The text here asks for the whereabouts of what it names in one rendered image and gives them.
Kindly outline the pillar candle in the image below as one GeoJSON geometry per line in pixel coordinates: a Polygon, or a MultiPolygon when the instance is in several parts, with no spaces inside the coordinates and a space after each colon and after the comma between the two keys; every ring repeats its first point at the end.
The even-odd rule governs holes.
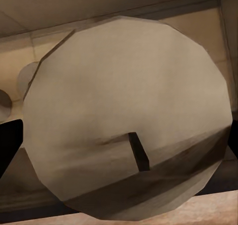
{"type": "Polygon", "coordinates": [[[11,99],[6,92],[0,89],[0,124],[4,123],[8,119],[11,109],[11,99]]]}
{"type": "Polygon", "coordinates": [[[39,63],[33,62],[24,66],[16,78],[16,90],[22,101],[39,63]]]}
{"type": "Polygon", "coordinates": [[[67,207],[139,222],[177,209],[224,159],[226,80],[200,43],[161,20],[115,16],[74,29],[23,97],[23,145],[67,207]]]}

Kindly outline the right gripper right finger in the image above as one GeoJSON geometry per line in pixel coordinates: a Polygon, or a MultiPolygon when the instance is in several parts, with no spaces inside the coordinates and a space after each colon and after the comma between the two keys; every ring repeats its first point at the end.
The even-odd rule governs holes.
{"type": "Polygon", "coordinates": [[[238,121],[233,120],[229,134],[228,145],[238,159],[238,121]]]}

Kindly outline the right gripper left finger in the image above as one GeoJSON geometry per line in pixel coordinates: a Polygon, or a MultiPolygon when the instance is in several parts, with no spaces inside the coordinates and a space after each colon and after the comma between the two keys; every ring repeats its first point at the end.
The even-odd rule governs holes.
{"type": "Polygon", "coordinates": [[[23,120],[0,124],[0,178],[23,142],[23,120]]]}

